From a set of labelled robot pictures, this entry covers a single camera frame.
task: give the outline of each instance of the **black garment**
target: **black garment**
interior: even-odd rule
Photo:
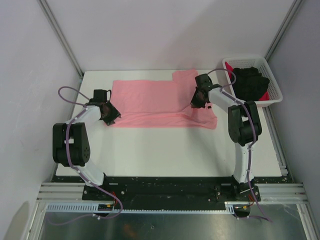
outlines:
[[[234,68],[233,73],[236,81],[232,87],[238,99],[258,101],[267,92],[270,80],[263,77],[257,68]]]

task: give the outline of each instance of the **plastic basket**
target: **plastic basket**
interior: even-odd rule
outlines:
[[[280,91],[280,88],[277,84],[277,81],[267,63],[267,61],[260,56],[252,56],[252,57],[228,57],[222,60],[223,67],[226,69],[226,62],[232,68],[251,68],[255,67],[259,70],[263,77],[268,78],[270,80],[268,86],[268,93],[270,100],[268,101],[256,101],[257,107],[267,107],[273,103],[279,103],[282,101],[283,96]],[[231,79],[229,77],[228,72],[225,72],[226,79],[228,83],[231,83]],[[232,86],[230,86],[231,94],[235,97],[235,92]]]

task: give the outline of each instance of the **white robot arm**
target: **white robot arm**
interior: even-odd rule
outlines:
[[[258,109],[254,101],[244,102],[228,94],[218,84],[212,84],[207,74],[201,74],[195,78],[196,90],[193,95],[191,106],[193,108],[204,108],[206,103],[213,103],[228,114],[228,132],[235,143],[235,168],[232,177],[239,184],[247,184],[247,169],[249,166],[249,147],[262,133],[262,127],[258,114]],[[247,118],[243,105],[248,110],[254,125],[254,132]]]
[[[90,182],[101,186],[105,174],[94,164],[90,158],[90,146],[86,128],[93,123],[103,120],[107,125],[114,123],[120,117],[118,110],[107,100],[106,90],[97,89],[93,92],[93,98],[81,110],[84,113],[75,118],[69,131],[69,152],[72,164],[76,166],[83,176]],[[66,150],[66,130],[71,119],[65,123],[56,123],[53,126],[53,160],[65,167],[70,167]]]

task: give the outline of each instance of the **pink towel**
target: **pink towel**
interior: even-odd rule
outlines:
[[[191,108],[196,90],[195,69],[176,71],[173,81],[115,80],[111,102],[121,113],[113,127],[215,129],[217,117],[208,108]]]

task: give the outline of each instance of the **white table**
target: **white table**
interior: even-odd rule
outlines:
[[[112,89],[114,80],[171,81],[174,70],[87,71],[80,91],[92,98],[94,89]],[[208,70],[199,70],[199,74]],[[210,75],[218,83],[215,73]],[[78,96],[77,102],[86,103]],[[73,116],[81,110],[75,106]],[[226,177],[235,168],[235,145],[228,134],[228,116],[213,103],[215,130],[204,128],[116,128],[103,121],[87,129],[91,158],[107,176]],[[262,134],[255,144],[252,172],[256,177],[279,177],[276,152],[262,108]],[[58,165],[57,176],[77,176]]]

